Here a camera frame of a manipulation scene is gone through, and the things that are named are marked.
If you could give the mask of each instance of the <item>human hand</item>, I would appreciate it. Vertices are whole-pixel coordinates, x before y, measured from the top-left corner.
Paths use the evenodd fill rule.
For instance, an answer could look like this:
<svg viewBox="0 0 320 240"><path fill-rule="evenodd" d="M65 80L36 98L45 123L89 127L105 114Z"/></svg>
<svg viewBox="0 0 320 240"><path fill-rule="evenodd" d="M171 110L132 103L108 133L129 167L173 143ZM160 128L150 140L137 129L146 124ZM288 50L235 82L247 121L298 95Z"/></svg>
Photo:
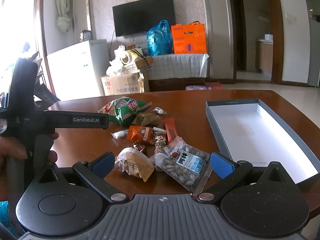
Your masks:
<svg viewBox="0 0 320 240"><path fill-rule="evenodd" d="M49 135L53 140L59 137L58 133ZM7 173L5 169L6 157L10 156L17 160L26 160L27 152L25 146L14 137L0 136L0 201L7 201ZM48 162L55 163L58 160L58 155L54 151L50 151Z"/></svg>

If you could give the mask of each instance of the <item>open rectangular box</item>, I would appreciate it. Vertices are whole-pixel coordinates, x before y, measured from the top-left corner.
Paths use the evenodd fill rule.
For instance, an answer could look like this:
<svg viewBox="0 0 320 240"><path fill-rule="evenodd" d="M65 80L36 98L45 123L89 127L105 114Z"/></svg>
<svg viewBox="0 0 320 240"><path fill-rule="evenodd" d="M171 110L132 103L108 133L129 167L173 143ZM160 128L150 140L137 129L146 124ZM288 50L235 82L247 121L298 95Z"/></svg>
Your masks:
<svg viewBox="0 0 320 240"><path fill-rule="evenodd" d="M320 172L320 161L304 141L259 99L211 101L206 115L219 151L255 167L280 162L295 183Z"/></svg>

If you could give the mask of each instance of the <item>refrigerator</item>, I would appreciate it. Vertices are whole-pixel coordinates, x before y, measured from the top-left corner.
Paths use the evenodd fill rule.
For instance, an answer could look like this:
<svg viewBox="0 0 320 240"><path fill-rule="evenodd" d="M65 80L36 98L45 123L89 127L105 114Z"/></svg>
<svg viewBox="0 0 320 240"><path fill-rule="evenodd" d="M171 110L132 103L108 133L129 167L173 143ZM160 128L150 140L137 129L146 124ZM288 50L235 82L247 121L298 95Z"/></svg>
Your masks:
<svg viewBox="0 0 320 240"><path fill-rule="evenodd" d="M310 23L310 67L308 85L317 87L320 80L320 23L309 18Z"/></svg>
<svg viewBox="0 0 320 240"><path fill-rule="evenodd" d="M81 42L47 58L53 87L61 101L104 96L101 77L110 66L107 40Z"/></svg>

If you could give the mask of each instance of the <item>curtain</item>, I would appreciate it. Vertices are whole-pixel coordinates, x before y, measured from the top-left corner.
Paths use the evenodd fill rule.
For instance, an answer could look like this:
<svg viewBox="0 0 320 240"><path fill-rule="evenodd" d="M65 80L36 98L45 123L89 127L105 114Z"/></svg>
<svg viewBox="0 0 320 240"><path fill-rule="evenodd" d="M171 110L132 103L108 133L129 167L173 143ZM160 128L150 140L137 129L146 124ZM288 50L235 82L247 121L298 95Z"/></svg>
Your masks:
<svg viewBox="0 0 320 240"><path fill-rule="evenodd" d="M59 14L56 25L57 28L63 33L67 33L68 29L71 27L72 21L68 16L68 12L70 12L70 4L71 0L56 0Z"/></svg>

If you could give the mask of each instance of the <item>green snack bag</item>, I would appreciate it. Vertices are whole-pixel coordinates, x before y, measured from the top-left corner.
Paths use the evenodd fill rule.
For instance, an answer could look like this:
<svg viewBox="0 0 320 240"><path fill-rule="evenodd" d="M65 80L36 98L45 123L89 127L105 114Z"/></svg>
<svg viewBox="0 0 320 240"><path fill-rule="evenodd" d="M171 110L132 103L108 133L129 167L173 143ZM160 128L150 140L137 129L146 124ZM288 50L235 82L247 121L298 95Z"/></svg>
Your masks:
<svg viewBox="0 0 320 240"><path fill-rule="evenodd" d="M150 106L152 106L152 102L146 104L133 98L122 97L111 101L99 113L108 114L110 122L128 126L137 114L145 112Z"/></svg>

